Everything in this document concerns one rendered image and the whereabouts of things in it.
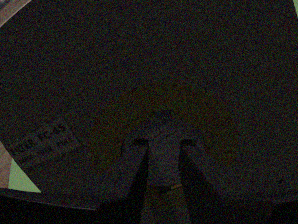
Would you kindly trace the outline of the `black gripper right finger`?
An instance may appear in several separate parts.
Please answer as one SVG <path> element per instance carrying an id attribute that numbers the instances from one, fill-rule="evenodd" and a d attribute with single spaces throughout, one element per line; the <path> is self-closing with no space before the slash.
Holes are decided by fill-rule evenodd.
<path id="1" fill-rule="evenodd" d="M 265 190 L 182 140 L 178 171 L 190 224 L 298 224 L 298 190 Z"/>

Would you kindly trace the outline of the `pinkish-white cylinder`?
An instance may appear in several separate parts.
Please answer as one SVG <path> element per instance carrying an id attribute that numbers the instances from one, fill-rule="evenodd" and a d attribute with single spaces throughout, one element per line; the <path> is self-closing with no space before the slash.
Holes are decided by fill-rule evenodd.
<path id="1" fill-rule="evenodd" d="M 181 183 L 178 157 L 182 140 L 192 141 L 205 152 L 205 140 L 192 125 L 170 117 L 169 109 L 154 111 L 156 119 L 145 121 L 125 137 L 124 155 L 140 140 L 149 140 L 148 181 L 146 185 L 169 186 Z"/>

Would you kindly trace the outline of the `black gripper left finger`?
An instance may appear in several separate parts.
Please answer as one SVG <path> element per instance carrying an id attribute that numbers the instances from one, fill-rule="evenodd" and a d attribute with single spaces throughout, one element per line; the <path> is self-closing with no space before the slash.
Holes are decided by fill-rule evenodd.
<path id="1" fill-rule="evenodd" d="M 0 224 L 140 224 L 148 164 L 149 140 L 140 140 L 74 193 L 0 188 Z"/>

